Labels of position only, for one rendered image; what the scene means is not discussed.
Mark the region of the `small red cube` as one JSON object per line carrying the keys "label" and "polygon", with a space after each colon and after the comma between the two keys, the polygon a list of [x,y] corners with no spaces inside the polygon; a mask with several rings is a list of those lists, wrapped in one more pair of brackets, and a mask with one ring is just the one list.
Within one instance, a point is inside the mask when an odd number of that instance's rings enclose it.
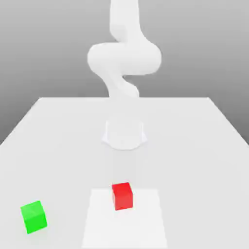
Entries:
{"label": "small red cube", "polygon": [[129,182],[112,184],[112,200],[114,210],[123,210],[133,207],[133,192]]}

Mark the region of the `small green cube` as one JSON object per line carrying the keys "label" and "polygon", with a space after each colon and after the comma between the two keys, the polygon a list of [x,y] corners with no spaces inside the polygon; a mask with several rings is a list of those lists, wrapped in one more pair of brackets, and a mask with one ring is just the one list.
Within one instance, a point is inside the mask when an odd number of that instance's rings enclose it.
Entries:
{"label": "small green cube", "polygon": [[46,215],[40,200],[26,204],[20,210],[28,234],[47,227]]}

